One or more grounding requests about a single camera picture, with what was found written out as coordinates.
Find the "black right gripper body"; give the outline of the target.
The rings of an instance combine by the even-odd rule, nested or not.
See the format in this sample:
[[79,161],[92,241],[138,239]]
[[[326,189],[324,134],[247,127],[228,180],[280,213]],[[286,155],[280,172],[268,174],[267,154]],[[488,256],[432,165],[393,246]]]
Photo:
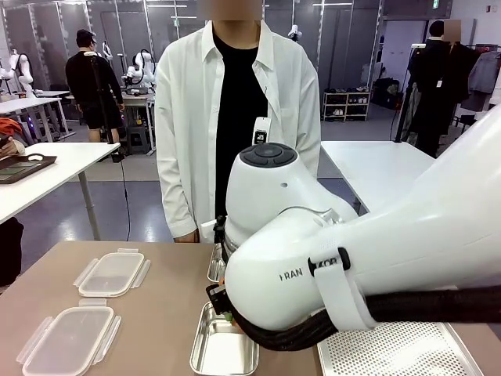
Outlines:
[[207,296],[216,313],[228,312],[228,297],[225,285],[212,284],[206,287]]

